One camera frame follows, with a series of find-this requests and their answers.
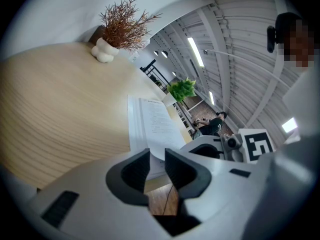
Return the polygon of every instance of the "white wall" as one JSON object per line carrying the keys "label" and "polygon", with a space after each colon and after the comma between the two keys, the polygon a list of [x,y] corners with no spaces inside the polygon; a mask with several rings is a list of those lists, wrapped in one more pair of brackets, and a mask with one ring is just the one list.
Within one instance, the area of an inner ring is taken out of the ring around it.
{"label": "white wall", "polygon": [[139,57],[133,61],[133,64],[137,67],[146,67],[154,59],[156,62],[153,64],[161,74],[166,78],[168,82],[175,78],[173,71],[175,71],[175,66],[171,63],[168,58],[165,58],[159,51],[159,55],[155,55],[154,51],[157,47],[154,44],[153,39],[150,40],[150,44],[147,45],[140,53]]}
{"label": "white wall", "polygon": [[[8,28],[1,57],[56,43],[87,41],[100,25],[99,13],[120,0],[27,0]],[[140,13],[154,14],[179,0],[137,0]],[[157,31],[170,22],[161,21]]]}

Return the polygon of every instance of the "person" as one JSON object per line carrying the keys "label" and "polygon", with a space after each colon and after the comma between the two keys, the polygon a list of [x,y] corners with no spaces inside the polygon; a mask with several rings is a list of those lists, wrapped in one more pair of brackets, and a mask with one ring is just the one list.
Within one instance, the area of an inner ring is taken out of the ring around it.
{"label": "person", "polygon": [[197,131],[192,136],[193,140],[203,135],[214,135],[217,131],[221,130],[221,126],[225,121],[225,119],[227,118],[227,113],[222,111],[216,114],[217,114],[217,117],[210,121],[197,120],[198,127],[199,127],[199,124],[204,126],[197,128]]}

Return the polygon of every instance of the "ceiling light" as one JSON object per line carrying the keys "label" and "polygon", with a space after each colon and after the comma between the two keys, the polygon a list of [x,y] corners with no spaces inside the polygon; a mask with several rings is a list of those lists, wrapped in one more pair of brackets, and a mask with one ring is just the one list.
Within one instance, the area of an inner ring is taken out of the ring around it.
{"label": "ceiling light", "polygon": [[193,49],[193,52],[194,52],[194,54],[195,54],[196,59],[198,60],[199,66],[200,66],[200,67],[204,67],[205,65],[204,65],[204,63],[202,62],[200,53],[199,53],[199,51],[198,51],[198,48],[197,48],[197,46],[196,46],[196,43],[195,43],[194,39],[193,39],[192,37],[189,37],[189,38],[188,38],[188,41],[189,41],[189,43],[190,43],[190,45],[191,45],[191,47],[192,47],[192,49]]}
{"label": "ceiling light", "polygon": [[284,131],[286,133],[292,131],[293,129],[295,129],[297,127],[298,126],[297,126],[296,121],[293,117],[288,122],[286,122],[282,125],[282,128],[284,129]]}
{"label": "ceiling light", "polygon": [[165,50],[163,50],[161,53],[165,58],[168,58],[168,53]]}
{"label": "ceiling light", "polygon": [[211,103],[212,103],[213,105],[215,105],[214,95],[212,94],[211,91],[209,91],[209,94],[210,94]]}

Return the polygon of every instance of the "wooden table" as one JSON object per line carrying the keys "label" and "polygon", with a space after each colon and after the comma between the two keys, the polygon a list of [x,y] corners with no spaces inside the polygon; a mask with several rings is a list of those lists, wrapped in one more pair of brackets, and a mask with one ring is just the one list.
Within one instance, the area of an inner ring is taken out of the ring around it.
{"label": "wooden table", "polygon": [[[128,95],[165,96],[127,59],[100,63],[91,48],[48,45],[1,63],[1,161],[35,187],[79,164],[128,152]],[[191,141],[175,108],[168,112]]]}

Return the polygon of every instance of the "green plant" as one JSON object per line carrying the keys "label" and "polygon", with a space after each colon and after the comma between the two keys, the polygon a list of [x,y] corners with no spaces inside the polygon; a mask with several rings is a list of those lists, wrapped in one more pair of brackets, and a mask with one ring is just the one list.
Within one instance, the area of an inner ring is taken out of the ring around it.
{"label": "green plant", "polygon": [[167,86],[167,90],[175,98],[177,102],[182,102],[185,97],[196,96],[194,85],[196,80],[190,81],[189,78],[173,83]]}
{"label": "green plant", "polygon": [[146,10],[135,19],[138,11],[136,0],[121,0],[120,4],[106,6],[99,15],[104,25],[103,39],[117,49],[135,51],[145,47],[143,37],[148,35],[147,24],[155,21],[161,14],[149,15]]}

